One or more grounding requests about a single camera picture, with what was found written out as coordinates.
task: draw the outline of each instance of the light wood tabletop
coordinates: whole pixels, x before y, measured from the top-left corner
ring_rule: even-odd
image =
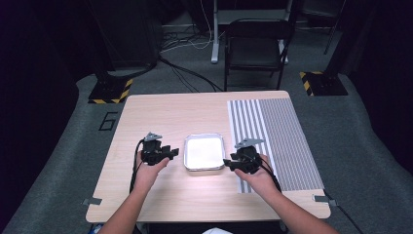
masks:
[[[162,146],[179,148],[179,155],[161,170],[137,221],[209,222],[274,220],[279,216],[255,193],[238,193],[236,175],[228,168],[189,172],[184,166],[184,141],[189,135],[220,134],[227,159],[236,150],[231,141],[227,101],[233,99],[289,98],[287,92],[235,92],[130,96],[122,116],[94,197],[88,222],[105,222],[129,194],[133,153],[137,143],[151,132],[161,135]],[[283,194],[319,218],[330,216],[330,208],[316,203],[313,195],[322,189],[284,191]]]

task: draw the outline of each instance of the gray striped fabric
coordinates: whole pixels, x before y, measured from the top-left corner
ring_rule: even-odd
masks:
[[[324,188],[290,98],[229,100],[228,113],[234,145],[265,140],[255,148],[269,156],[282,191]],[[253,192],[238,177],[237,183],[240,193]]]

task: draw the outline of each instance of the person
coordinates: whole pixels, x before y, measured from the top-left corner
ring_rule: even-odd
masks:
[[[140,165],[140,167],[137,170],[134,182],[134,188],[139,189],[134,189],[131,192],[119,209],[99,230],[99,234],[132,233],[148,192],[155,183],[158,173],[169,162],[169,158],[165,158],[154,166],[141,164],[140,153],[139,151],[137,157],[137,165]],[[261,155],[261,158],[268,162],[267,156]],[[292,233],[338,233],[333,227],[283,196],[275,186],[270,175],[263,169],[259,169],[253,175],[245,174],[238,169],[235,169],[234,172],[251,185],[254,191],[279,215]]]

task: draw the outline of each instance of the black and yellow hazard tape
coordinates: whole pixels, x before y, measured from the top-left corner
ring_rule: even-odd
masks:
[[[122,103],[127,98],[129,90],[131,88],[132,79],[125,83],[125,87],[120,94],[116,94],[114,98],[90,98],[88,103],[93,104],[110,104],[110,103]]]
[[[301,77],[301,80],[303,81],[304,89],[306,90],[307,95],[308,96],[313,96],[314,95],[313,90],[311,89],[310,82],[307,79],[307,74],[309,74],[309,73],[311,73],[311,74],[322,74],[322,72],[320,72],[320,71],[300,72],[300,77]]]

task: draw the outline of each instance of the stand base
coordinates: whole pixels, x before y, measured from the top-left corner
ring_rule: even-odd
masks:
[[[348,93],[337,76],[328,77],[322,72],[300,72],[308,96],[347,96]]]
[[[112,89],[107,89],[98,82],[89,95],[89,102],[94,104],[121,103],[128,96],[132,79],[115,80]]]

